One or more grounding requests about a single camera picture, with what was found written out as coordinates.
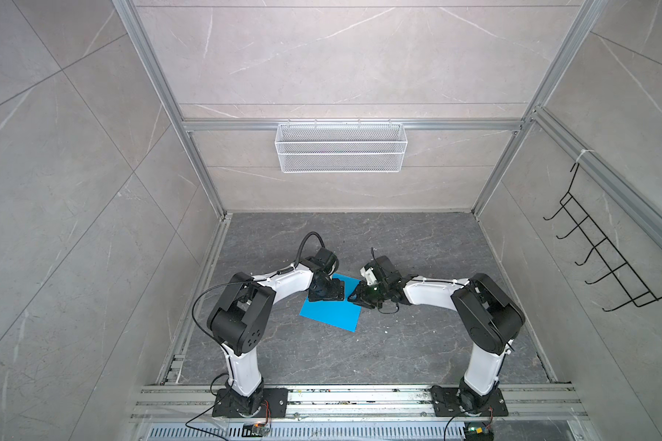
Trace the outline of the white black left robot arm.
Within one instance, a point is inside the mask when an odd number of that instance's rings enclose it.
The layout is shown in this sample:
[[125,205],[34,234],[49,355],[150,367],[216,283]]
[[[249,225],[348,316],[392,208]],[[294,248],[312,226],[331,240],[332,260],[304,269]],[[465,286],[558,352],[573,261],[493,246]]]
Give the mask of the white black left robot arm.
[[248,399],[263,387],[257,363],[257,345],[262,341],[273,306],[294,294],[309,301],[344,301],[344,283],[334,279],[337,256],[327,248],[298,258],[292,264],[266,275],[235,274],[206,321],[226,358],[228,384],[238,396]]

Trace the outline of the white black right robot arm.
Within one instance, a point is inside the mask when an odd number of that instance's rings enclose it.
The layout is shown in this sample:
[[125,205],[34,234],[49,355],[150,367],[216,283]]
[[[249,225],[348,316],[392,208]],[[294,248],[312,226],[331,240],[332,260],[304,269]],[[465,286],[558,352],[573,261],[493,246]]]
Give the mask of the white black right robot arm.
[[433,306],[457,312],[473,341],[469,367],[460,383],[462,393],[485,399],[498,387],[498,376],[512,342],[526,318],[518,304],[484,273],[468,279],[403,276],[383,255],[360,270],[362,281],[349,301],[380,310],[396,305]]

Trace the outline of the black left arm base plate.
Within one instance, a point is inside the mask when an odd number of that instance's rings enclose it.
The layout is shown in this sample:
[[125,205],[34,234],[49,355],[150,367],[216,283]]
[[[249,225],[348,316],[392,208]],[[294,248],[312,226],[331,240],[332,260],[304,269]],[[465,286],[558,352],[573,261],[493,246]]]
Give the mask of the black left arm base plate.
[[270,416],[283,418],[287,412],[289,390],[284,388],[258,388],[249,397],[230,388],[220,389],[211,415],[228,418]]

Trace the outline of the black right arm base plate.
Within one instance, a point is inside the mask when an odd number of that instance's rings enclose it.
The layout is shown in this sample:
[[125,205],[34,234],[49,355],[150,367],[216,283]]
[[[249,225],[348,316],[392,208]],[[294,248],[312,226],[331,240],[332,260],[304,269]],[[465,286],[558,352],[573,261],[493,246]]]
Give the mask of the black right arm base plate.
[[509,415],[507,404],[499,387],[494,387],[487,395],[479,395],[463,383],[459,387],[433,385],[428,392],[437,417],[504,417]]

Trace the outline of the blue square paper sheet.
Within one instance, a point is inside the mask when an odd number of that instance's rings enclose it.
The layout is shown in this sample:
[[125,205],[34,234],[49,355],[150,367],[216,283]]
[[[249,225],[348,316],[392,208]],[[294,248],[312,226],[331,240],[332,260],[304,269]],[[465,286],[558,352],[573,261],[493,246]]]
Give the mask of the blue square paper sheet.
[[344,301],[305,301],[300,315],[318,323],[325,323],[355,333],[362,307],[349,302],[348,297],[357,288],[360,281],[342,275],[334,275],[332,279],[344,282]]

